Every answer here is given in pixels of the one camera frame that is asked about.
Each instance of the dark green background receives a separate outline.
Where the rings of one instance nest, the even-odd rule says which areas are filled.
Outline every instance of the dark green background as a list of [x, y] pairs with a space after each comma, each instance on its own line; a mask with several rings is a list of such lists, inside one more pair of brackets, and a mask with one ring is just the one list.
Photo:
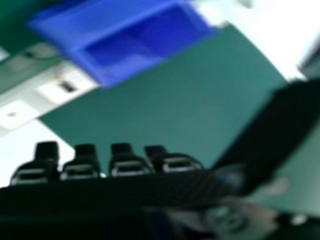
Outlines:
[[235, 28], [113, 89], [97, 89], [41, 120], [71, 145], [163, 144], [211, 165], [285, 80]]

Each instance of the green mat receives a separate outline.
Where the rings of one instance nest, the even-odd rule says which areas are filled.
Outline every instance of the green mat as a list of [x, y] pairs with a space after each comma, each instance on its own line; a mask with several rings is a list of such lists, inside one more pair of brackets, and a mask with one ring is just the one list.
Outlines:
[[286, 84], [234, 27], [111, 90], [97, 89], [41, 120], [71, 145], [97, 145], [107, 169], [110, 144], [143, 154], [163, 144], [210, 166], [269, 96]]

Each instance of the blue bin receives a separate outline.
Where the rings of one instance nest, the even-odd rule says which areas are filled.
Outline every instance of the blue bin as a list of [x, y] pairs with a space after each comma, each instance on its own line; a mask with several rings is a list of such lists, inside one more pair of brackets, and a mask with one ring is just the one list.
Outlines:
[[28, 25], [106, 87], [217, 32], [187, 0], [67, 0]]

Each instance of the blue plastic container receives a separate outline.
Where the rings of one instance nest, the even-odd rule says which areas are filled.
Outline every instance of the blue plastic container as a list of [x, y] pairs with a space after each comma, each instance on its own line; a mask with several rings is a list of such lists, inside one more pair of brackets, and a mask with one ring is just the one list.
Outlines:
[[217, 31], [186, 0], [67, 0], [29, 26], [106, 87]]

